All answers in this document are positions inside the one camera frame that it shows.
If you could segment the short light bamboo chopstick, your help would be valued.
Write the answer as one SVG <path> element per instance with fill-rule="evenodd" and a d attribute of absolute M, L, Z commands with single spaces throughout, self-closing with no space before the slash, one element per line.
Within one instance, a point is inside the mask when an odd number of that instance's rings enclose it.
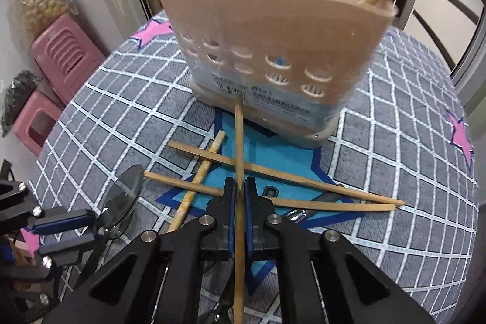
<path fill-rule="evenodd" d="M 216 134 L 216 136 L 213 140 L 213 143 L 211 144 L 211 146 L 209 148 L 209 151 L 212 152 L 213 154 L 217 153 L 219 151 L 225 137 L 226 137 L 226 133 L 224 131 L 220 130 Z M 194 182 L 196 184 L 201 184 L 204 181 L 204 179 L 207 175 L 207 172 L 209 171 L 211 165 L 212 165 L 211 161 L 204 159 L 202 161 L 201 165 L 199 166 L 197 173 L 193 177 L 192 182 Z M 173 221 L 170 223 L 170 226 L 167 230 L 168 233 L 176 231 L 182 226 L 184 219 L 185 219 L 186 215 L 188 214 L 188 212 L 190 210 L 191 204 L 192 204 L 195 196 L 196 196 L 196 191 L 187 191 L 184 194 L 184 198 L 183 198 L 182 202 L 180 203 L 180 205 L 179 205 L 179 207 L 176 211 L 176 214 L 173 218 Z"/>

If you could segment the pink plastic stool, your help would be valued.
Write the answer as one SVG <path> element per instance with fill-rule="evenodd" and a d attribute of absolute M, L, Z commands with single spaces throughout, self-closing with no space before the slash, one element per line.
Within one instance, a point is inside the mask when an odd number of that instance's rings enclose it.
<path fill-rule="evenodd" d="M 30 51 L 53 92 L 68 104 L 104 60 L 104 54 L 73 20 L 64 14 L 31 45 Z"/>
<path fill-rule="evenodd" d="M 26 101 L 12 131 L 26 148 L 35 156 L 39 156 L 44 142 L 62 112 L 52 100 L 36 90 Z"/>

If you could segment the grey checked tablecloth with stars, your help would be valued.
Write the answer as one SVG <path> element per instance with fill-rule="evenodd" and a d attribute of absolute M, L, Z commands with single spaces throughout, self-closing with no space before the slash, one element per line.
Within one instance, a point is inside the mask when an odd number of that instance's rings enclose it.
<path fill-rule="evenodd" d="M 214 110 L 196 100 L 177 40 L 127 39 L 65 108 L 29 184 L 44 208 L 100 210 L 132 165 L 187 179 L 195 158 L 170 141 L 205 147 Z M 330 138 L 316 151 L 287 148 L 310 174 L 402 200 L 391 213 L 311 219 L 345 234 L 438 323 L 448 323 L 471 264 L 478 227 L 475 161 L 453 136 L 464 110 L 441 60 L 405 32 L 389 29 L 371 69 Z"/>

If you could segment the beige plastic utensil holder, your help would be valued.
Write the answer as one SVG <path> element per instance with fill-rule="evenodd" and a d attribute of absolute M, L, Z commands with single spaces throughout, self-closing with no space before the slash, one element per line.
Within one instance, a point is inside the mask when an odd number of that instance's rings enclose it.
<path fill-rule="evenodd" d="M 206 105 L 306 149 L 336 128 L 395 18 L 389 0 L 161 0 Z"/>

